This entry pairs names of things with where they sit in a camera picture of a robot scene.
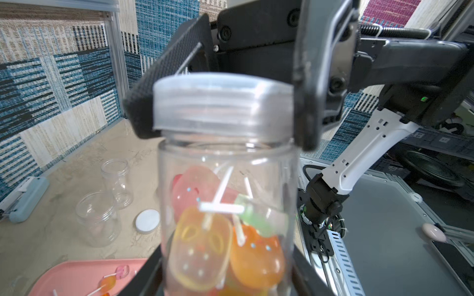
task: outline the round pink object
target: round pink object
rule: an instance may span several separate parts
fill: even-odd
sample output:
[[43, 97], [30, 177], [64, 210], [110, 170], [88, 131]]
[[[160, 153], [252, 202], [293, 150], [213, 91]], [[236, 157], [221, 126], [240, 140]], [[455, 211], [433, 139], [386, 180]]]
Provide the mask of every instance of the round pink object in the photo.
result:
[[125, 265], [125, 266], [119, 266], [117, 267], [117, 269], [115, 270], [115, 272], [117, 273], [115, 276], [117, 277], [117, 279], [123, 279], [124, 277], [126, 277], [128, 275], [128, 273], [130, 272], [130, 267], [128, 265]]
[[423, 233], [429, 237], [431, 240], [437, 241], [437, 242], [446, 242], [446, 234], [442, 232], [439, 228], [434, 226], [433, 224], [430, 223], [425, 223], [421, 226], [421, 229], [423, 230]]
[[[181, 176], [175, 176], [172, 183], [175, 221], [179, 221], [181, 214], [188, 207], [197, 206], [200, 201], [212, 201], [219, 183], [217, 175], [202, 166], [192, 166]], [[238, 191], [226, 188], [221, 202], [234, 203], [238, 194]]]

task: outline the table surface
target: table surface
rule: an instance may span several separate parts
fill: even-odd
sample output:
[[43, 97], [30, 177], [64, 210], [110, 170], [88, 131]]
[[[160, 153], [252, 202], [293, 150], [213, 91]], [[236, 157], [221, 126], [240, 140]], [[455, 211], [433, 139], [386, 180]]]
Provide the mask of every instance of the table surface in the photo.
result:
[[[149, 208], [160, 211], [155, 191], [161, 140], [138, 139], [130, 123], [121, 119], [48, 170], [44, 175], [50, 185], [28, 220], [0, 224], [0, 296], [27, 295], [42, 274], [64, 261], [148, 258], [161, 242], [161, 225], [140, 234], [134, 219]], [[100, 166], [112, 158], [128, 160], [134, 201], [119, 212], [118, 238], [93, 248], [80, 236], [74, 209], [86, 194], [104, 189]], [[302, 250], [298, 231], [294, 240]]]

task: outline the white jar lid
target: white jar lid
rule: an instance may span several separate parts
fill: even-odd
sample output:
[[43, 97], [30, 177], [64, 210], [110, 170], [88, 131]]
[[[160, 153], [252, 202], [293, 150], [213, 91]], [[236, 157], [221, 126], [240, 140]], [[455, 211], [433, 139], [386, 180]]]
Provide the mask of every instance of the white jar lid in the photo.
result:
[[231, 73], [164, 77], [153, 85], [155, 130], [277, 142], [293, 135], [293, 86]]
[[150, 233], [160, 223], [160, 213], [153, 209], [148, 209], [138, 214], [135, 219], [135, 227], [141, 233]]

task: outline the white cable tie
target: white cable tie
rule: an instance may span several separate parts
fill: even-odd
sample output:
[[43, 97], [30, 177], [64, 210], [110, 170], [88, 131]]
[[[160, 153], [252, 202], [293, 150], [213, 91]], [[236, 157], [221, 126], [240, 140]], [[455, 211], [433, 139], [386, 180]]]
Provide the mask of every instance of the white cable tie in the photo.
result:
[[379, 31], [377, 32], [377, 35], [375, 35], [375, 38], [377, 38], [382, 33], [383, 27], [382, 27], [382, 25], [379, 25], [379, 24], [376, 24], [376, 23], [373, 23], [372, 25], [379, 27]]

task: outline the empty plastic jar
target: empty plastic jar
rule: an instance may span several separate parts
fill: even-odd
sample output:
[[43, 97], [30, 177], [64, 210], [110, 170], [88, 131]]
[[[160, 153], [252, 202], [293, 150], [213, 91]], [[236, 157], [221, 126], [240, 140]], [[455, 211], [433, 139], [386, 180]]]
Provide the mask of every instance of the empty plastic jar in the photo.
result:
[[102, 165], [105, 187], [112, 192], [119, 209], [127, 207], [133, 201], [130, 185], [128, 162], [124, 159], [111, 159]]
[[278, 81], [199, 73], [154, 84], [170, 296], [288, 295], [299, 159], [292, 122], [292, 86]]
[[91, 246], [106, 246], [120, 234], [122, 225], [116, 204], [108, 191], [88, 194], [77, 204], [77, 221], [83, 226], [84, 236]]

